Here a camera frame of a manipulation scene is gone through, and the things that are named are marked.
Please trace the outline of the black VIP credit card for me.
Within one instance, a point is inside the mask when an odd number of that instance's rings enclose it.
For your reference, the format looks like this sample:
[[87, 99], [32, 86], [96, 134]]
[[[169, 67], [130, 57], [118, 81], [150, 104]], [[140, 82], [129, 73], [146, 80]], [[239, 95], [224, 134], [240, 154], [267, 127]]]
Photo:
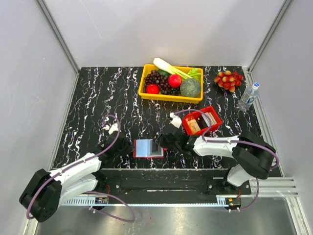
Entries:
[[151, 156], [156, 156], [159, 154], [160, 154], [159, 145], [155, 141], [151, 140]]

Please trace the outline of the red card holder wallet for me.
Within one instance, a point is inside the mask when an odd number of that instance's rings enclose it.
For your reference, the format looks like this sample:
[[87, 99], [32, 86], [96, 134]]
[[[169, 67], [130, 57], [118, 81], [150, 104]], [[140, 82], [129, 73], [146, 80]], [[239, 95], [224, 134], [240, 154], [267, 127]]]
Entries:
[[167, 148], [160, 148], [160, 154], [151, 156], [151, 140], [152, 139], [141, 139], [134, 141], [133, 157], [136, 159], [161, 159], [165, 157], [165, 151]]

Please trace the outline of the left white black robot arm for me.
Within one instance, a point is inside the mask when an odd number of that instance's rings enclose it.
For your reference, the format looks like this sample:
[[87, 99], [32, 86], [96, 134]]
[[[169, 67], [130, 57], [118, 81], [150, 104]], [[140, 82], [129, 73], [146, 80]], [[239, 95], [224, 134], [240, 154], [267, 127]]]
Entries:
[[26, 218], [38, 222], [48, 220], [66, 201], [88, 191], [102, 193], [106, 181], [100, 169], [122, 152], [131, 152], [132, 145], [116, 122], [108, 129], [109, 137], [95, 151], [56, 170], [37, 170], [23, 193], [19, 203], [26, 209]]

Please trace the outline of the red plastic card bin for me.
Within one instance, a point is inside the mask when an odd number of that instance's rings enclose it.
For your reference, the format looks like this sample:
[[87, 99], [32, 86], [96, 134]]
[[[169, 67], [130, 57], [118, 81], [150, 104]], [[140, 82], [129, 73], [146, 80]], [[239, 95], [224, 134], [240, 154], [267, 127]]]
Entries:
[[182, 125], [189, 135], [202, 135], [203, 132], [208, 128], [209, 121], [211, 121], [210, 132], [216, 131], [223, 123], [220, 116], [217, 114], [215, 109], [212, 106], [207, 106], [200, 109], [203, 113], [209, 116], [207, 119], [206, 116], [199, 112], [192, 112], [187, 114], [182, 119]]

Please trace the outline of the stack of credit cards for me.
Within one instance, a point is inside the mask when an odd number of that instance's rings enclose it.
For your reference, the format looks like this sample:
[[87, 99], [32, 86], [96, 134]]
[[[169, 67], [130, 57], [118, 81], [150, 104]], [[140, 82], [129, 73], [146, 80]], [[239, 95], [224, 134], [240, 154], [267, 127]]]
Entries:
[[211, 113], [206, 112], [205, 115], [201, 114], [201, 116], [197, 119], [191, 119], [187, 121], [187, 124], [191, 130], [191, 133], [194, 135], [202, 129], [207, 128], [210, 124], [211, 127], [213, 127], [213, 125], [217, 124], [217, 121]]

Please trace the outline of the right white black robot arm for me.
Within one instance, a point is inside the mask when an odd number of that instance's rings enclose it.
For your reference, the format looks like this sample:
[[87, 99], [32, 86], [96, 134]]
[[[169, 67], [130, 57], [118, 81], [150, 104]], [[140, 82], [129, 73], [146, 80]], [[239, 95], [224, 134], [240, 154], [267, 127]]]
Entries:
[[181, 130], [181, 118], [175, 113], [171, 113], [170, 118], [171, 121], [156, 139], [160, 147], [188, 157], [222, 156], [237, 162], [224, 177], [222, 186], [225, 192], [235, 193], [244, 182], [252, 178], [268, 178], [273, 160], [277, 159], [276, 150], [261, 137], [251, 132], [223, 138], [187, 135]]

